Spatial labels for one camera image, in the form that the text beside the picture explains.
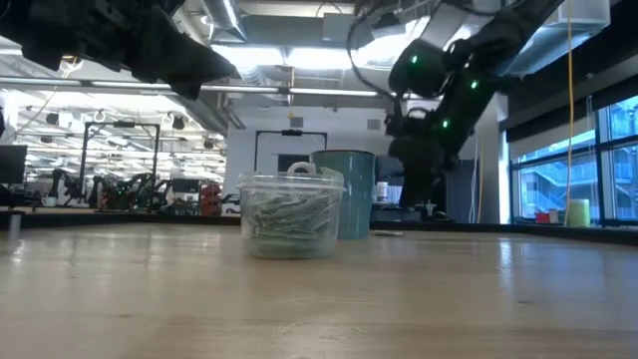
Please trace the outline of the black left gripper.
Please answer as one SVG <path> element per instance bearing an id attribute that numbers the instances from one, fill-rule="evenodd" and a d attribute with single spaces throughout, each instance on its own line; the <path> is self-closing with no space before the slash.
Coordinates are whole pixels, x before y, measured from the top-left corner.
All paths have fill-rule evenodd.
<path id="1" fill-rule="evenodd" d="M 144 82 L 172 84 L 185 99 L 236 72 L 178 31 L 169 0 L 22 0 L 22 55 L 54 71 L 66 56 L 126 69 Z"/>

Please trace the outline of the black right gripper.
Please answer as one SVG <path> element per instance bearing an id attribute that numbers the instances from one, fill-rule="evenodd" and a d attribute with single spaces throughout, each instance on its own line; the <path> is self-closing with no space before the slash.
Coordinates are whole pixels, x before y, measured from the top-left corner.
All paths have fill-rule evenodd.
<path id="1" fill-rule="evenodd" d="M 445 159 L 442 147 L 432 139 L 394 138 L 390 143 L 389 156 L 401 162 L 406 174 L 401 207 L 413 207 L 418 202 L 427 202 L 438 178 L 423 174 L 435 173 L 441 168 Z"/>

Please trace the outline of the clear plastic container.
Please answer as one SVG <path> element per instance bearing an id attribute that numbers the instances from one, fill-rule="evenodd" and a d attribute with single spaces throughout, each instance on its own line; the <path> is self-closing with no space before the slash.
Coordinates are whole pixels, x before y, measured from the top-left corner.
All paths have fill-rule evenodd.
<path id="1" fill-rule="evenodd" d="M 306 259 L 333 253 L 346 191 L 340 173 L 246 173 L 237 189 L 241 235 L 251 255 Z"/>

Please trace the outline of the black cabinet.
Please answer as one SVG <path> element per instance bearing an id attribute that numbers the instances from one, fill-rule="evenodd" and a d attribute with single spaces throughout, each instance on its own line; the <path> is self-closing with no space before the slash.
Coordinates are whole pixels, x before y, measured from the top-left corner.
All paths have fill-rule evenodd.
<path id="1" fill-rule="evenodd" d="M 446 214 L 455 222 L 471 222 L 474 160 L 460 160 L 446 177 Z"/>

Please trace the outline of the teal mug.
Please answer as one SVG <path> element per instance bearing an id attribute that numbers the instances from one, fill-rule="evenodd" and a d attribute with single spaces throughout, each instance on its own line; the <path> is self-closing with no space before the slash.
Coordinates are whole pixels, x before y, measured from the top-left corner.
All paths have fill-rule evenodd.
<path id="1" fill-rule="evenodd" d="M 310 160 L 321 170 L 330 169 L 343 176 L 345 192 L 340 207 L 338 238 L 365 239 L 374 201 L 375 155 L 355 150 L 323 150 L 311 154 Z"/>

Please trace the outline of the red object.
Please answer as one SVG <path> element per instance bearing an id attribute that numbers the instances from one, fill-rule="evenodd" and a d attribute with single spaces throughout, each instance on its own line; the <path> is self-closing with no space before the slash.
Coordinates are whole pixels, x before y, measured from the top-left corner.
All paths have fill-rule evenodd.
<path id="1" fill-rule="evenodd" d="M 222 213 L 221 193 L 217 182 L 203 185 L 199 192 L 199 214 L 203 216 L 220 216 Z"/>

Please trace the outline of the distant black robot station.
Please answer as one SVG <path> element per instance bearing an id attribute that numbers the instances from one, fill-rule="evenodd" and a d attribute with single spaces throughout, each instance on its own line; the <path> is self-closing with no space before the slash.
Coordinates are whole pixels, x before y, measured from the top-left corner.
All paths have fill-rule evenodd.
<path id="1" fill-rule="evenodd" d="M 143 173 L 126 180 L 113 181 L 100 176 L 93 177 L 93 185 L 84 195 L 79 178 L 71 177 L 62 169 L 53 171 L 53 182 L 46 196 L 57 199 L 56 206 L 88 207 L 98 210 L 154 210 L 165 205 L 165 194 L 159 189 L 169 188 L 169 180 L 157 181 L 155 190 L 151 190 L 151 173 Z"/>

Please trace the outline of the long ceiling light tube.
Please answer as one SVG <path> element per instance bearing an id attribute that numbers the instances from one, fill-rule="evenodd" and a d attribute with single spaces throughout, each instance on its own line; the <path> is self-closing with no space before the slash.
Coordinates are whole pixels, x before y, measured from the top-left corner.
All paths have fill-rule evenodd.
<path id="1" fill-rule="evenodd" d="M 140 83 L 123 81 L 103 81 L 88 79 L 62 79 L 62 78 L 35 78 L 0 76 L 0 85 L 3 86 L 30 86 L 30 87 L 68 87 L 68 88 L 95 88 L 114 90 L 139 90 L 175 93 L 173 87 L 165 83 Z M 380 98 L 381 95 L 374 91 L 363 90 L 335 90 L 317 88 L 272 87 L 272 86 L 234 86 L 204 84 L 199 87 L 202 92 L 233 93 L 233 94 L 258 94 L 258 95 L 292 95 L 292 96 L 327 96 L 327 97 L 352 97 L 352 98 Z"/>

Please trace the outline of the yellow-green cylinder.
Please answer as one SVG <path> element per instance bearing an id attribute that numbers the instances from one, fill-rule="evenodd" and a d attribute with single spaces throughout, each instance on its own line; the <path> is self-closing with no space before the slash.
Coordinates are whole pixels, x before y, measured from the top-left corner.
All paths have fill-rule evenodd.
<path id="1" fill-rule="evenodd" d="M 569 201 L 567 224 L 572 227 L 589 227 L 591 223 L 590 202 L 576 198 Z"/>

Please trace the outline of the black metal frame stand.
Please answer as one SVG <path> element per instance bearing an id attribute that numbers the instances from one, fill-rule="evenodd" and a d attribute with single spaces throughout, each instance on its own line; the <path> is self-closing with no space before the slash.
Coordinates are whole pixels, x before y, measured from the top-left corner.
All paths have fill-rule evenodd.
<path id="1" fill-rule="evenodd" d="M 85 174 L 86 174 L 86 161 L 87 155 L 89 151 L 89 141 L 96 136 L 104 127 L 114 127 L 120 129 L 133 129 L 135 127 L 141 127 L 143 129 L 154 128 L 156 133 L 151 135 L 151 140 L 153 144 L 153 167 L 151 175 L 149 176 L 149 180 L 151 181 L 151 190 L 155 190 L 155 185 L 157 184 L 158 179 L 158 159 L 159 159 L 159 146 L 160 146 L 160 125 L 158 124 L 145 124 L 145 123 L 136 123 L 134 120 L 126 121 L 126 120 L 118 120 L 111 122 L 98 122 L 97 120 L 85 122 L 85 129 L 83 134 L 83 146 L 81 149 L 81 166 L 80 166 L 80 174 L 79 181 L 81 182 L 80 188 L 84 195 L 87 195 L 85 192 Z"/>

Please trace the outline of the black table edge rail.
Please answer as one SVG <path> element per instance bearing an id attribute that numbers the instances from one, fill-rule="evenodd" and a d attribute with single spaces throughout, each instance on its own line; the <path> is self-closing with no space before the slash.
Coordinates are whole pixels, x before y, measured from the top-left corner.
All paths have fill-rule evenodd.
<path id="1" fill-rule="evenodd" d="M 0 210 L 0 229 L 8 229 L 13 215 L 21 217 L 23 228 L 68 227 L 81 225 L 124 223 L 170 223 L 197 225 L 240 226 L 239 217 L 224 216 L 170 216 L 128 212 L 89 213 L 31 213 L 19 210 Z M 638 231 L 605 228 L 579 228 L 531 224 L 468 224 L 452 222 L 382 222 L 373 221 L 373 230 L 438 231 L 467 233 L 507 233 L 555 237 L 604 244 L 628 245 L 638 248 Z"/>

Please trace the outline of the grey table post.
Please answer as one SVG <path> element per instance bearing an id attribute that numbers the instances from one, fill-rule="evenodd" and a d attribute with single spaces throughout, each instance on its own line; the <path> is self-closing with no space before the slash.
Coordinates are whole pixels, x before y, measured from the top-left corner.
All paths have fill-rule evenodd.
<path id="1" fill-rule="evenodd" d="M 0 216 L 6 222 L 7 238 L 10 242 L 16 242 L 20 238 L 23 211 L 5 210 L 0 211 Z"/>

